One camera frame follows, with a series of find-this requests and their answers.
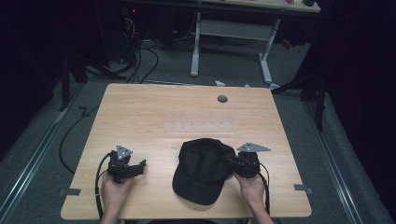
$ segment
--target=desk leg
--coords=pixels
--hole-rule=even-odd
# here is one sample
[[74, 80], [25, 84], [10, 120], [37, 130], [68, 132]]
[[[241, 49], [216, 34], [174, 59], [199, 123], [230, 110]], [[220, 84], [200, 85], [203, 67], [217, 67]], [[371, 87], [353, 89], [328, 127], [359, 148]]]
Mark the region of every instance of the desk leg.
[[200, 34], [201, 34], [201, 12], [197, 12], [197, 22], [195, 27], [195, 46], [194, 46], [194, 52], [192, 54], [192, 63], [191, 63], [192, 77], [198, 77]]
[[279, 23], [280, 23], [280, 19], [276, 19], [274, 22], [274, 25], [271, 29], [271, 32], [268, 36], [268, 40], [267, 40], [267, 44], [264, 49], [264, 53], [259, 54], [260, 64], [262, 66], [262, 75], [264, 76], [264, 81], [267, 84], [272, 83], [270, 70], [268, 69], [267, 57], [268, 57], [268, 53], [270, 52], [271, 46], [274, 42], [274, 38], [275, 38], [277, 27], [279, 26]]

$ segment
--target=person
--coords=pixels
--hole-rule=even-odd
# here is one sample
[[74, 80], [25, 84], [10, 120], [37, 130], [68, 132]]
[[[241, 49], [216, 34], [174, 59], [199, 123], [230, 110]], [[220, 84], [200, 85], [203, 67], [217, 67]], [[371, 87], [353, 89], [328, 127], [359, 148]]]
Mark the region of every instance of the person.
[[[259, 175], [253, 178], [244, 178], [238, 174], [233, 174], [238, 180], [242, 197], [247, 202], [253, 217], [258, 224], [274, 224], [265, 210], [262, 202], [264, 195], [264, 184]], [[101, 194], [105, 204], [104, 214], [102, 216], [101, 224], [117, 223], [120, 210], [125, 204], [125, 195], [128, 195], [132, 188], [134, 178], [128, 178], [122, 184], [117, 184], [113, 178], [105, 172], [103, 174]]]

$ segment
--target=light wood surface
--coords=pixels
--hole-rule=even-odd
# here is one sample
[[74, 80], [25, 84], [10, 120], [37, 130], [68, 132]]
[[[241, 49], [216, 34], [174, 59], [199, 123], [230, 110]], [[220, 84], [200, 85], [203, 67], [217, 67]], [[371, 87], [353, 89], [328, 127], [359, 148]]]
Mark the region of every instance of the light wood surface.
[[303, 0], [294, 0], [294, 3], [288, 4], [285, 0], [202, 0], [203, 2], [211, 2], [218, 4], [231, 4], [246, 7], [263, 7], [282, 9], [285, 11], [300, 11], [300, 12], [320, 12], [320, 7], [315, 3], [312, 7], [308, 7], [303, 3]]
[[[219, 95], [227, 96], [228, 102], [220, 103]], [[305, 192], [294, 190], [294, 184], [303, 183], [268, 89], [110, 84], [70, 186], [81, 193], [66, 197], [62, 217], [98, 218], [95, 173], [100, 160], [116, 145], [134, 152], [131, 165], [143, 159], [148, 163], [144, 174], [136, 178], [120, 217], [251, 217], [233, 176], [209, 206], [191, 203], [173, 192], [181, 145], [201, 137], [219, 139], [233, 148], [246, 142], [271, 148], [258, 153], [270, 174], [271, 216], [310, 216]]]

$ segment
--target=hat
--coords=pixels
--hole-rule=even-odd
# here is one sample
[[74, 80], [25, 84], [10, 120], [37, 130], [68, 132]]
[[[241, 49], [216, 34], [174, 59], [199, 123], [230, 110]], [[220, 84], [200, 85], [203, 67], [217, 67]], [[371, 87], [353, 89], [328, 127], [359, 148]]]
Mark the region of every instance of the hat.
[[174, 192], [193, 203], [214, 203], [224, 181], [233, 173], [225, 154], [235, 155], [235, 152], [217, 139], [200, 138], [183, 143], [172, 182]]

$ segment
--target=cap brim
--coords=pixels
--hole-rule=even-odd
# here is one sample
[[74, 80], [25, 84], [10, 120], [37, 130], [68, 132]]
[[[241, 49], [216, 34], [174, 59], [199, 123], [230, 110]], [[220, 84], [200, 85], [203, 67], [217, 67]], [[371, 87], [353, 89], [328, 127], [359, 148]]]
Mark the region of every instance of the cap brim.
[[200, 205], [210, 205], [214, 203], [222, 190], [224, 181], [205, 184], [190, 178], [187, 173], [178, 165], [172, 181], [174, 192], [193, 203]]

